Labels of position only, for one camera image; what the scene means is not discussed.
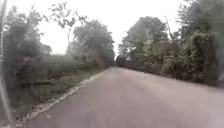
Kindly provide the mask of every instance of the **grass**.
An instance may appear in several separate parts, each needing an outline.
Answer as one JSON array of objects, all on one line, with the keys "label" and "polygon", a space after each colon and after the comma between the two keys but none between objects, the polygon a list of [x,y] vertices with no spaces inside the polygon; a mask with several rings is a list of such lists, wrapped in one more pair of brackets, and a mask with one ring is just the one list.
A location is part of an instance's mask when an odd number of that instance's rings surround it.
[{"label": "grass", "polygon": [[15,108],[16,119],[21,119],[39,104],[59,98],[70,88],[79,86],[81,81],[98,72],[100,72],[100,70],[78,71],[73,75],[51,80],[51,84],[34,86],[32,92],[24,90],[21,101],[18,107]]}]

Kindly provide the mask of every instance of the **vegetation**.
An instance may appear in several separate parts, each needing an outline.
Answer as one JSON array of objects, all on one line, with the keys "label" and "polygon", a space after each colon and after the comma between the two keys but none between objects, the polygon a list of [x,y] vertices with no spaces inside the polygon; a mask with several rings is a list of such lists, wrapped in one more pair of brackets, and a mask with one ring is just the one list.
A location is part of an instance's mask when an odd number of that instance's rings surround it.
[{"label": "vegetation", "polygon": [[223,71],[223,60],[216,59],[223,57],[223,12],[221,0],[186,0],[179,10],[182,27],[174,33],[158,18],[142,17],[123,38],[119,53],[127,68],[215,86]]},{"label": "vegetation", "polygon": [[[50,12],[45,16],[31,8],[24,14],[13,7],[6,16],[3,73],[11,105],[19,115],[113,65],[114,41],[105,25],[72,13],[66,3],[52,5]],[[69,28],[66,55],[51,54],[50,46],[41,42],[44,33],[38,27],[42,21]]]}]

